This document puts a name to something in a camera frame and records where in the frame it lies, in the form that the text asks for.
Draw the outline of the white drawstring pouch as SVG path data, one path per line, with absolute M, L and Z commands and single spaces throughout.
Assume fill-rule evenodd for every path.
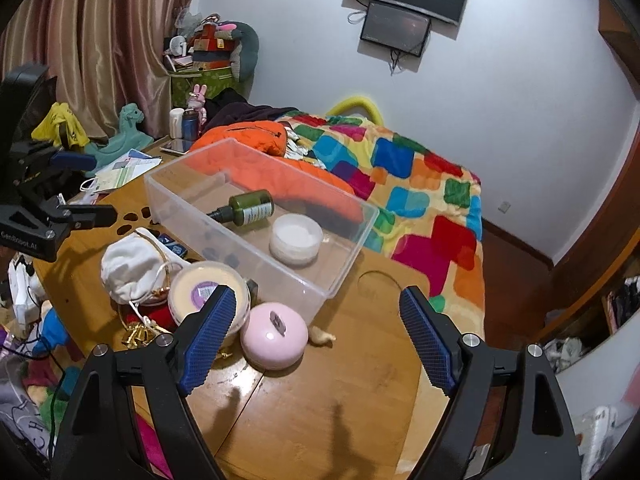
M 116 304 L 160 300 L 177 274 L 190 266 L 145 228 L 108 245 L 101 259 L 101 282 Z

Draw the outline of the pink bunny figure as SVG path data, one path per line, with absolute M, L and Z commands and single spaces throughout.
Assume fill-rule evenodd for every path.
M 206 123 L 206 91 L 206 84 L 196 84 L 189 94 L 188 102 L 186 102 L 186 104 L 188 104 L 188 110 L 192 110 L 192 112 L 198 114 L 200 126 L 204 126 Z

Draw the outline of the blue foil packet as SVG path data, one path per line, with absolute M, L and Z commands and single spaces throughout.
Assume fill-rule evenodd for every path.
M 160 241 L 160 244 L 164 245 L 168 250 L 180 258 L 185 257 L 188 253 L 188 250 L 183 246 L 183 244 L 178 243 L 166 233 L 158 233 L 157 239 Z

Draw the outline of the pink round compact case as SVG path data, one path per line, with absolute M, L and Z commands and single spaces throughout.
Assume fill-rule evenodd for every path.
M 280 302 L 264 302 L 250 310 L 240 333 L 240 343 L 250 364 L 280 372 L 296 364 L 308 341 L 304 319 Z

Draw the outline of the green glass pump bottle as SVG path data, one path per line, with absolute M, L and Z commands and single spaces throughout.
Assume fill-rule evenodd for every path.
M 273 213 L 271 194 L 267 190 L 258 190 L 231 196 L 227 205 L 218 207 L 208 216 L 219 223 L 248 226 L 271 217 Z

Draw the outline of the green storage box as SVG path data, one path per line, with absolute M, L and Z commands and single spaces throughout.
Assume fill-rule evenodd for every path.
M 184 72 L 169 75 L 170 98 L 173 107 L 186 107 L 193 87 L 197 84 L 206 85 L 205 96 L 213 99 L 225 88 L 232 88 L 242 92 L 241 86 L 234 79 L 229 67 L 215 68 L 214 70 L 185 70 Z

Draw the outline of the white round cream jar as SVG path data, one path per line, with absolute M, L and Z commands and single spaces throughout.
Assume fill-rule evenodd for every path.
M 322 240 L 317 222 L 303 214 L 284 214 L 273 221 L 269 250 L 288 266 L 306 266 L 317 258 Z

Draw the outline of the dark purple clothing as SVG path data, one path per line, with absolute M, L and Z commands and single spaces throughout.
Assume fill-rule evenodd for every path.
M 225 88 L 213 99 L 205 99 L 206 123 L 202 133 L 208 130 L 230 126 L 237 122 L 259 122 L 275 120 L 288 112 L 297 112 L 295 107 L 273 107 L 270 105 L 253 105 L 247 102 L 232 88 Z

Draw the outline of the small beige figurine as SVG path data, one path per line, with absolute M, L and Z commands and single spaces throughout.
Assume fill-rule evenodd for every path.
M 308 327 L 308 341 L 315 347 L 332 346 L 336 341 L 336 336 L 318 326 L 311 325 Z

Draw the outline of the colourful patchwork quilt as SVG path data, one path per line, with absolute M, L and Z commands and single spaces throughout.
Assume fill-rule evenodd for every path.
M 432 306 L 482 334 L 480 179 L 366 118 L 293 110 L 279 120 L 315 162 L 378 207 L 367 248 L 424 274 Z

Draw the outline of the red velvet pouch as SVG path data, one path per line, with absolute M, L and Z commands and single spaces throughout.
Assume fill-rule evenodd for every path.
M 139 306 L 138 311 L 141 315 L 146 315 L 151 321 L 157 322 L 160 327 L 173 332 L 177 328 L 177 324 L 172 318 L 168 304 L 156 304 L 155 306 Z M 139 322 L 140 318 L 130 306 L 121 306 L 120 313 L 126 324 Z

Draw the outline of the round cotton pad container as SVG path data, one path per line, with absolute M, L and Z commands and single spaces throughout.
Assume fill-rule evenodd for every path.
M 224 285 L 235 294 L 235 315 L 222 345 L 231 346 L 250 312 L 247 282 L 231 266 L 215 261 L 191 263 L 172 279 L 168 292 L 168 308 L 177 325 L 191 313 L 204 307 L 215 289 Z

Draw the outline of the orange puffer jacket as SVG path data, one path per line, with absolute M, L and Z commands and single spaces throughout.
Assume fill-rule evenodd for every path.
M 288 133 L 272 120 L 236 122 L 210 128 L 195 143 L 188 160 L 202 174 L 227 169 L 243 188 L 268 190 L 278 202 L 327 214 L 341 223 L 358 223 L 362 212 L 358 198 L 344 181 L 306 160 L 285 156 Z

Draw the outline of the tablet on desk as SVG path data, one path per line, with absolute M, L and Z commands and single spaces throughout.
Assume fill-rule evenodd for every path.
M 160 146 L 160 151 L 171 155 L 181 156 L 190 151 L 193 144 L 193 141 L 186 139 L 170 139 Z

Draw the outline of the clear plastic storage bin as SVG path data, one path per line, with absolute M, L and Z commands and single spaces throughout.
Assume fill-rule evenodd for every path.
M 378 218 L 357 196 L 234 139 L 164 162 L 144 185 L 156 223 L 307 323 L 336 296 Z M 282 217 L 300 222 L 309 256 L 276 257 L 271 241 Z

